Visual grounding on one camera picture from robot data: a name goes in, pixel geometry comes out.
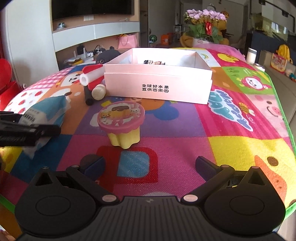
yellow bag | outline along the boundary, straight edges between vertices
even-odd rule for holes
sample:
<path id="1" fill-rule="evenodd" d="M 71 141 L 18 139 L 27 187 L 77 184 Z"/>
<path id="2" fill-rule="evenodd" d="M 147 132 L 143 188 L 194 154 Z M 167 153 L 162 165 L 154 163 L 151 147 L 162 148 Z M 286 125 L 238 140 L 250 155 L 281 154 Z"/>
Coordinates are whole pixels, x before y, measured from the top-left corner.
<path id="1" fill-rule="evenodd" d="M 280 45 L 276 53 L 284 57 L 285 59 L 287 59 L 291 64 L 293 63 L 293 60 L 290 58 L 290 50 L 287 45 L 285 44 Z"/>

open cardboard box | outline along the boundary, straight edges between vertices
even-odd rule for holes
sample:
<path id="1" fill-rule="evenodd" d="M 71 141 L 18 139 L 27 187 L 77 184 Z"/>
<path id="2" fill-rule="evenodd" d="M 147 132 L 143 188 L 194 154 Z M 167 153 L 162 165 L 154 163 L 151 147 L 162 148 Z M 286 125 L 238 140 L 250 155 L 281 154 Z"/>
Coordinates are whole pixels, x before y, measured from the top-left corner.
<path id="1" fill-rule="evenodd" d="M 181 49 L 130 49 L 105 64 L 104 76 L 109 96 L 207 104 L 212 86 L 206 62 L 195 51 Z"/>

television screen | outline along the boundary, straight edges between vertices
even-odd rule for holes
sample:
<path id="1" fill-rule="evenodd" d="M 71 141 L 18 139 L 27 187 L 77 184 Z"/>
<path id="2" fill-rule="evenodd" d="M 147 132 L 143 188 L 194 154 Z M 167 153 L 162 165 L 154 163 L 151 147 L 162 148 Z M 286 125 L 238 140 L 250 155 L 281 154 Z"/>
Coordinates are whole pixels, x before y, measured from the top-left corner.
<path id="1" fill-rule="evenodd" d="M 105 13 L 133 15 L 133 0 L 52 0 L 53 20 Z"/>

pink lid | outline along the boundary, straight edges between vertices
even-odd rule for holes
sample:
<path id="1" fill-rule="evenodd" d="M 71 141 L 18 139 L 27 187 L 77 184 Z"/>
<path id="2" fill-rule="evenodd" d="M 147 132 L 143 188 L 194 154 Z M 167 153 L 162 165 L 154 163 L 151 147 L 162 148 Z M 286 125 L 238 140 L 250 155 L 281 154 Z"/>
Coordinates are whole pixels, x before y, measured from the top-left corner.
<path id="1" fill-rule="evenodd" d="M 136 130 L 144 122 L 144 108 L 132 101 L 105 106 L 98 114 L 98 124 L 107 133 L 120 134 Z"/>

colorful play mat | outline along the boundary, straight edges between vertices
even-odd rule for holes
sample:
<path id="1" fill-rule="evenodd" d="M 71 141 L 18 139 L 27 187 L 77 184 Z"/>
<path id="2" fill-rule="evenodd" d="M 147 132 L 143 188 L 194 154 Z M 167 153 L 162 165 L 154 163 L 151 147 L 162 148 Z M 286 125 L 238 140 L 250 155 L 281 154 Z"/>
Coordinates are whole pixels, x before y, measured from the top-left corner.
<path id="1" fill-rule="evenodd" d="M 283 200 L 287 215 L 295 210 L 295 144 L 269 76 L 214 50 L 190 50 L 198 52 L 213 70 L 208 104 L 107 96 L 87 106 L 79 83 L 85 65 L 64 69 L 18 94 L 6 111 L 22 114 L 36 102 L 59 95 L 66 96 L 71 108 L 62 134 L 32 160 L 21 148 L 1 149 L 7 165 L 1 184 L 0 224 L 11 234 L 20 232 L 13 219 L 14 205 L 41 167 L 65 170 L 91 153 L 106 159 L 98 183 L 120 198 L 181 197 L 204 183 L 195 171 L 196 158 L 204 156 L 236 170 L 259 166 Z M 112 146 L 97 123 L 103 107 L 123 100 L 145 109 L 141 140 L 126 150 Z"/>

